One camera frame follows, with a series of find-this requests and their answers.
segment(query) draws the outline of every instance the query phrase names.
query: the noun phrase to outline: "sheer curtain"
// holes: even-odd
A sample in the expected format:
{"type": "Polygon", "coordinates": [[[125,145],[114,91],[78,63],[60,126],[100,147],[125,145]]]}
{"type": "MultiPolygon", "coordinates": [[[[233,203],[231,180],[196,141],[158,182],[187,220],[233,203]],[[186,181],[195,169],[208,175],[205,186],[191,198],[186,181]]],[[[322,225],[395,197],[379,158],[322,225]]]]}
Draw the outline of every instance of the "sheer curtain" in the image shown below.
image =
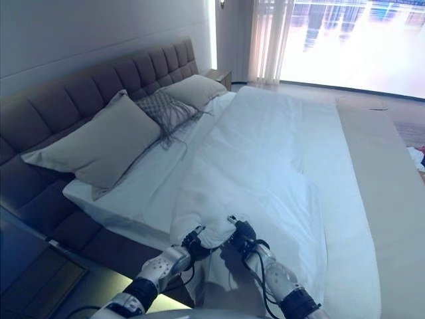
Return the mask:
{"type": "Polygon", "coordinates": [[[249,82],[278,84],[294,0],[254,0],[249,82]]]}

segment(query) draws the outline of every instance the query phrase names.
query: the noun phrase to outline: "decorative pillow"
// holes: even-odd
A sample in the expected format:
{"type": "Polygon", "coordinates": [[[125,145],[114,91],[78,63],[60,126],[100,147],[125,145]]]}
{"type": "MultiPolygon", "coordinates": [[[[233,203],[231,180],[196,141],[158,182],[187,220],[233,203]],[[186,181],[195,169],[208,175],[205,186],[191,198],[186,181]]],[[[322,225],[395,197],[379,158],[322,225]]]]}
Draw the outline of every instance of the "decorative pillow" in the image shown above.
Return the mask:
{"type": "Polygon", "coordinates": [[[166,140],[177,128],[201,114],[198,109],[176,100],[162,90],[135,103],[157,122],[161,128],[161,137],[166,140]]]}

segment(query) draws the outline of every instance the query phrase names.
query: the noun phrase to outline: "upholstered headboard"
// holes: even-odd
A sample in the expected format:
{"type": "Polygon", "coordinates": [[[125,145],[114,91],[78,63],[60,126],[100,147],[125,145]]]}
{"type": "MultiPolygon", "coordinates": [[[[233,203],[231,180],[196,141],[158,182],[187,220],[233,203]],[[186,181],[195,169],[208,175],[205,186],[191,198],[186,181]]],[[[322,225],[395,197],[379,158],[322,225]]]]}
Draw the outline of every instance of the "upholstered headboard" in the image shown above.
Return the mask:
{"type": "Polygon", "coordinates": [[[73,175],[28,165],[20,155],[79,128],[123,88],[131,98],[138,99],[197,73],[192,42],[184,38],[2,101],[1,206],[70,248],[84,247],[100,226],[62,195],[73,175]]]}

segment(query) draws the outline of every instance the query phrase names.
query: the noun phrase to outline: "gray pillow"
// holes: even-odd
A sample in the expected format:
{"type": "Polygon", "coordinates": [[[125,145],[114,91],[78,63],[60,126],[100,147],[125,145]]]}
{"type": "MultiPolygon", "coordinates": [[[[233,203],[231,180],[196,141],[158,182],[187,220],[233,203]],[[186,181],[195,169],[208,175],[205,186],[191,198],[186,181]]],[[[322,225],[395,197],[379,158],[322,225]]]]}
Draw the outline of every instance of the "gray pillow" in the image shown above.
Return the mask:
{"type": "Polygon", "coordinates": [[[221,83],[198,74],[167,86],[161,91],[198,110],[203,110],[213,98],[227,93],[221,83]]]}
{"type": "Polygon", "coordinates": [[[159,134],[159,126],[122,90],[73,133],[21,157],[26,163],[72,172],[81,181],[109,189],[159,134]]]}
{"type": "Polygon", "coordinates": [[[163,91],[157,91],[135,103],[157,122],[161,128],[161,137],[165,140],[169,139],[177,128],[202,114],[198,109],[176,100],[163,91]]]}

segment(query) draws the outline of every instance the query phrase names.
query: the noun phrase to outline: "window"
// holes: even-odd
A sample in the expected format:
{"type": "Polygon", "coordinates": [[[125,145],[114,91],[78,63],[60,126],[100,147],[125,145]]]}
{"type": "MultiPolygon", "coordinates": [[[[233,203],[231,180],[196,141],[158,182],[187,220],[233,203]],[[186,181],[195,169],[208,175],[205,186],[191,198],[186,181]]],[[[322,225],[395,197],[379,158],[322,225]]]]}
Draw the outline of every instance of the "window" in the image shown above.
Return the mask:
{"type": "Polygon", "coordinates": [[[424,0],[296,0],[280,78],[425,98],[424,24],[424,0]]]}

